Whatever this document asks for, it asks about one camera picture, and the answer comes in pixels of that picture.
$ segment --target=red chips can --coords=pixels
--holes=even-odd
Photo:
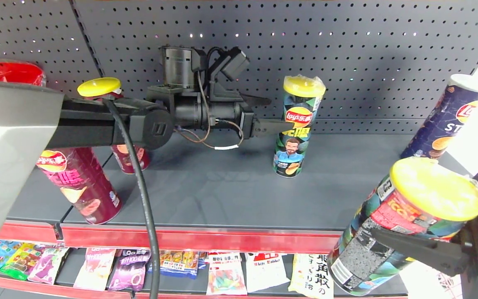
[[[89,147],[42,152],[36,165],[91,224],[106,223],[123,205]]]
[[[149,156],[144,148],[139,146],[134,146],[134,148],[136,150],[136,155],[138,155],[141,170],[145,170],[150,164]],[[134,174],[134,166],[130,161],[127,146],[125,144],[114,145],[112,146],[112,152],[114,152],[114,156],[117,159],[119,167],[121,167],[121,171],[125,174]]]

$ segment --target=pegboard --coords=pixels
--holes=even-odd
[[[125,95],[144,97],[146,87],[161,83],[158,47],[165,44],[239,46],[249,68],[236,82],[221,79],[228,88],[273,99],[254,107],[260,117],[279,118],[284,76],[303,74],[319,76],[327,87],[315,132],[396,134],[419,127],[450,74],[476,69],[478,7],[377,0],[0,1],[0,57],[38,64],[48,87],[71,96],[78,84],[104,74],[120,78]]]
[[[99,76],[69,1],[0,0],[0,59],[40,66],[47,87],[70,96]]]
[[[475,2],[101,1],[76,8],[106,76],[144,97],[159,84],[158,47],[239,46],[251,64],[226,87],[274,99],[284,76],[326,84],[318,118],[427,117],[450,74],[478,65]]]

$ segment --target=gray shelf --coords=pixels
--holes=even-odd
[[[93,150],[101,165],[112,155],[108,146]],[[60,190],[35,167],[12,205],[7,219],[55,224],[59,223],[71,208],[71,203]]]
[[[72,286],[75,282],[75,278],[80,270],[80,267],[85,261],[85,248],[73,250],[66,259],[59,276],[56,279],[56,284],[64,286]],[[287,276],[290,278],[293,269],[293,256],[284,256],[285,270]],[[163,293],[186,293],[186,294],[205,294],[207,288],[207,273],[208,269],[200,269],[196,279],[190,278],[178,278],[162,275],[160,277],[160,292]],[[246,269],[243,263],[243,274],[246,279]],[[149,292],[151,285],[152,274],[146,274],[144,289],[142,292]],[[280,297],[303,297],[296,292],[287,291],[289,284],[282,284],[281,286],[264,289],[262,291],[254,292],[249,295],[257,296],[280,296]],[[336,287],[334,291],[337,297],[351,297],[344,293],[340,288]],[[383,286],[373,291],[369,297],[382,296],[406,296],[407,289],[403,284],[401,278],[396,276]]]
[[[237,142],[232,132],[210,136],[211,144]],[[313,135],[303,172],[285,179],[271,168],[273,137],[215,151],[175,135],[153,152],[144,176],[159,226],[342,230],[411,137]],[[144,225],[135,177],[114,159],[104,169],[125,201],[108,224]],[[64,223],[85,221],[72,211]]]

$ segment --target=potato chip image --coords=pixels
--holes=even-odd
[[[442,137],[433,141],[432,147],[437,151],[443,151],[447,148],[453,137]]]
[[[127,145],[126,144],[119,144],[117,146],[117,150],[120,151],[121,153],[123,154],[128,154],[129,153],[129,150],[127,149]]]
[[[61,187],[60,191],[62,192],[62,194],[64,194],[68,201],[70,201],[70,203],[76,203],[78,199],[80,199],[80,197],[82,196],[82,193],[86,191],[86,189],[88,188],[84,187],[83,189],[75,190],[71,188]]]
[[[291,175],[298,170],[298,167],[300,166],[300,163],[291,163],[289,167],[285,170],[285,174]]]

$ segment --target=barcode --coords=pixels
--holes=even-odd
[[[405,235],[410,235],[410,234],[414,233],[413,231],[408,230],[408,229],[406,229],[406,228],[404,228],[400,225],[394,226],[391,230],[396,231],[397,233],[403,233]]]
[[[332,272],[333,276],[335,276],[341,284],[344,284],[353,276],[340,260],[336,260],[333,263]]]

